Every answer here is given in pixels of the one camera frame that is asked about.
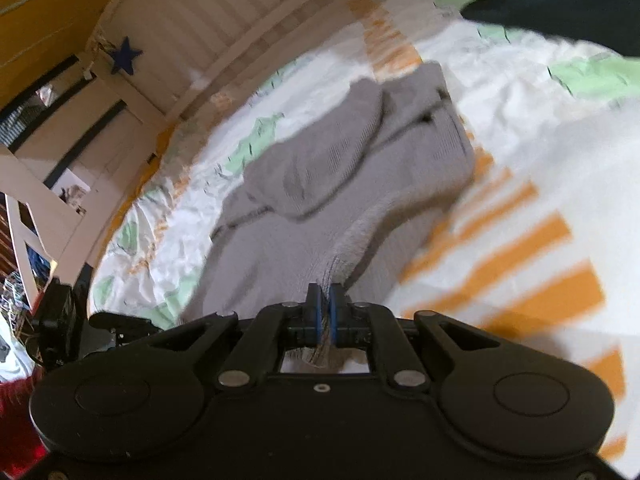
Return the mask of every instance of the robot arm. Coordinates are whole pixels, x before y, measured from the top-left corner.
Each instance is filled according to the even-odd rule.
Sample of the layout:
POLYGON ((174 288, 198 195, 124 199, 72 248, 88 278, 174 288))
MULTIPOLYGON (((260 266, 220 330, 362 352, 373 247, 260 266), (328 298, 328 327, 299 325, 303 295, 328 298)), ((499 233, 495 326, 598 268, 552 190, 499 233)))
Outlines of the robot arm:
POLYGON ((622 480, 596 455, 613 413, 577 365, 309 285, 305 303, 208 316, 49 374, 31 417, 50 454, 24 478, 622 480), (278 372, 318 345, 322 319, 369 373, 278 372))

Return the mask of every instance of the star decoration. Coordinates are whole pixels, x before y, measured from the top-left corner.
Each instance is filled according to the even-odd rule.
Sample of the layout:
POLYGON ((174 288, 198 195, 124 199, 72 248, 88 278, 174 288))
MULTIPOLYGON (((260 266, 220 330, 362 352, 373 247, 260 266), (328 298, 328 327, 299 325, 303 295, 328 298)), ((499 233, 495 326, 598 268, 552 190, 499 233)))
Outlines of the star decoration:
POLYGON ((108 54, 113 59, 112 74, 123 69, 127 74, 133 75, 133 60, 142 54, 142 51, 131 48, 129 37, 125 36, 124 40, 122 40, 122 46, 116 50, 109 51, 108 54))

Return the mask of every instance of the gray cloth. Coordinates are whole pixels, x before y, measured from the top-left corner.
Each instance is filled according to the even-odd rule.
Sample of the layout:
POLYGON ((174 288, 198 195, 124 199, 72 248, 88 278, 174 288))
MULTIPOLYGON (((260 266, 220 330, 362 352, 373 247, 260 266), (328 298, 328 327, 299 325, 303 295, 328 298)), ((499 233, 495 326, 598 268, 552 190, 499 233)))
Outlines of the gray cloth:
POLYGON ((246 167, 183 320, 255 317, 303 301, 310 282, 382 302, 473 168, 439 65, 353 83, 334 110, 246 167))

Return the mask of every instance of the wall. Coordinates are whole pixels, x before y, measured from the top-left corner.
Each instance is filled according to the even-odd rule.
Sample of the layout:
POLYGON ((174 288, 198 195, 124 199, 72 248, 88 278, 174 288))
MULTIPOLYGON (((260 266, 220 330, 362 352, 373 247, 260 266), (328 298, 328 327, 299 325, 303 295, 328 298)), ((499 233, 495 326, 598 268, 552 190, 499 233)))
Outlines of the wall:
POLYGON ((109 0, 0 0, 0 110, 86 39, 109 0))

